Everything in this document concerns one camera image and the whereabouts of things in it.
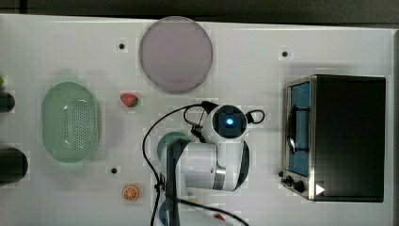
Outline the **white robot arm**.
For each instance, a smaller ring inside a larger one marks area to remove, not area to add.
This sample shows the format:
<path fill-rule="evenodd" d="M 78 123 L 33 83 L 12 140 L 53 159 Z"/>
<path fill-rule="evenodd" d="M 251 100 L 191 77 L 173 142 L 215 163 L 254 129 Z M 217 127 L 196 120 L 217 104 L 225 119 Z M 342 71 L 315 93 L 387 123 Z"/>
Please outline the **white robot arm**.
<path fill-rule="evenodd" d="M 157 146 L 166 178 L 166 200 L 160 214 L 165 226 L 233 226 L 190 202 L 187 190 L 234 191 L 247 179 L 247 116 L 233 105 L 204 102 L 202 107 L 207 117 L 196 133 L 197 142 L 183 133 L 171 132 Z"/>

